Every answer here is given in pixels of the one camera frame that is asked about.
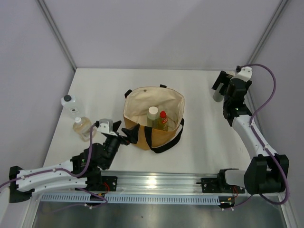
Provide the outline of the olive bottle white cap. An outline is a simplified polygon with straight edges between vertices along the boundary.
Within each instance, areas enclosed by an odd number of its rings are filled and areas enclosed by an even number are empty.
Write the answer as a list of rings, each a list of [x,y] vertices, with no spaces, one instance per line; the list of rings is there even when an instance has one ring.
[[[147,126],[156,129],[158,118],[159,118],[158,108],[155,106],[149,107],[147,111]]]

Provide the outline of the yellow dish soap red cap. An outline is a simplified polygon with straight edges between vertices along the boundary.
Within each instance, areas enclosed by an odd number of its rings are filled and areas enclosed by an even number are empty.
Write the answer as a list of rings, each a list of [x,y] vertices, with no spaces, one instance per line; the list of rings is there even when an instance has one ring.
[[[157,126],[159,130],[168,131],[168,117],[165,111],[160,112]]]

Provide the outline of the clear amber soap bottle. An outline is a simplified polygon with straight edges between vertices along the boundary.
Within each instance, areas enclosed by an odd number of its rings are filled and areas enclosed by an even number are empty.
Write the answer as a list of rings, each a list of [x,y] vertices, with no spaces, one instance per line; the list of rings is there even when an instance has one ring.
[[[90,128],[93,124],[87,117],[76,117],[73,124],[73,130],[84,142],[90,140]]]

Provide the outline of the clear square bottle grey cap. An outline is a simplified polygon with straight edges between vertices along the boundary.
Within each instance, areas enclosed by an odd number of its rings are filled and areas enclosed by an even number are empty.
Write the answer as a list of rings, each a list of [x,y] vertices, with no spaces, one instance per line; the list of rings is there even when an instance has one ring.
[[[61,105],[72,119],[86,115],[82,102],[75,95],[63,96],[61,98]]]

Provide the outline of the grey pump bottle beige cap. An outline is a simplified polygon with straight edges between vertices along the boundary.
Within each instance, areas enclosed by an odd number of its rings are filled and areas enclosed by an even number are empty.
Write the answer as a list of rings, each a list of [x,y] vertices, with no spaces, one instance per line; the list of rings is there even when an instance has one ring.
[[[223,84],[220,83],[219,86],[217,87],[217,89],[214,91],[214,94],[213,94],[213,99],[215,102],[221,102],[224,98],[224,96],[220,93],[220,90],[222,88]]]

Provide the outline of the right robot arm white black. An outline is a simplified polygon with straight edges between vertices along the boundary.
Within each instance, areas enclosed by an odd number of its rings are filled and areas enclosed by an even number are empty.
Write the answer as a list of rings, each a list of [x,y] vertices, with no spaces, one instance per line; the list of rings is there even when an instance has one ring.
[[[221,192],[233,186],[244,188],[250,194],[280,193],[287,189],[289,159],[278,154],[256,128],[253,115],[245,104],[251,86],[252,69],[243,67],[236,75],[221,71],[212,89],[214,100],[223,101],[223,116],[239,135],[251,158],[245,171],[220,170],[216,186]]]

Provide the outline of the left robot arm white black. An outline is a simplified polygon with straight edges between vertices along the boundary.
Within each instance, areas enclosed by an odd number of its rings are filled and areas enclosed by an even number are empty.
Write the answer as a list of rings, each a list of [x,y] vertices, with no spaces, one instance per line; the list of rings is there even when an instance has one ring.
[[[24,170],[9,170],[9,202],[19,203],[49,190],[74,188],[97,191],[103,186],[102,171],[108,170],[121,145],[136,144],[140,124],[117,130],[121,122],[100,119],[89,126],[89,147],[82,153],[57,165]]]

